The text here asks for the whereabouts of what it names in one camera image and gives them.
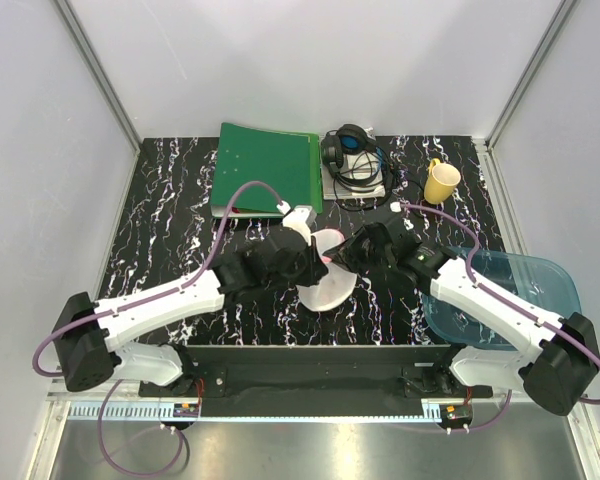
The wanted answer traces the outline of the white pink mesh laundry bag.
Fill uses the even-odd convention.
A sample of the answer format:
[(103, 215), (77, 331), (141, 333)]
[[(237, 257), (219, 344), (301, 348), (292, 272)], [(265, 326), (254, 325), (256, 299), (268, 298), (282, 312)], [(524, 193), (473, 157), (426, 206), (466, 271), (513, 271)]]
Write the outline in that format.
[(313, 312), (324, 312), (338, 307), (351, 296), (357, 282), (357, 275), (325, 256), (327, 250), (344, 242), (345, 237), (339, 230), (318, 230), (312, 234), (312, 238), (316, 240), (317, 250), (328, 273), (317, 285), (310, 287), (298, 285), (297, 291), (300, 303), (307, 309)]

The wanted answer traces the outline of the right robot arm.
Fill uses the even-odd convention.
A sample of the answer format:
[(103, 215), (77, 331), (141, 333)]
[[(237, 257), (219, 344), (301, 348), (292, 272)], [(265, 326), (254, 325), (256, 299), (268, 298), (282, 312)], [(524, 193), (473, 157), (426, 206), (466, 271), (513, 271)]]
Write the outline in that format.
[(521, 391), (558, 416), (588, 400), (585, 392), (600, 372), (600, 353), (594, 325), (581, 313), (565, 317), (527, 302), (469, 268), (451, 249), (419, 240), (397, 218), (361, 227), (325, 255), (358, 275), (379, 270), (394, 276), (463, 311), (511, 345), (509, 351), (460, 346), (434, 371), (443, 395), (473, 386)]

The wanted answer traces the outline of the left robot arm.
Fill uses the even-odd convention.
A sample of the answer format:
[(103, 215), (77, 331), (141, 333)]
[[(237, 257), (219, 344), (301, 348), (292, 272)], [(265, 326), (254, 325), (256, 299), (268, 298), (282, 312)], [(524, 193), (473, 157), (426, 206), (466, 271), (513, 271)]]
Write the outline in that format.
[(277, 288), (313, 287), (327, 273), (315, 239), (279, 227), (262, 241), (215, 257), (207, 268), (136, 294), (99, 301), (85, 292), (74, 294), (52, 331), (65, 387), (83, 392), (124, 379), (186, 395), (195, 386), (196, 372), (184, 351), (139, 344), (137, 338)]

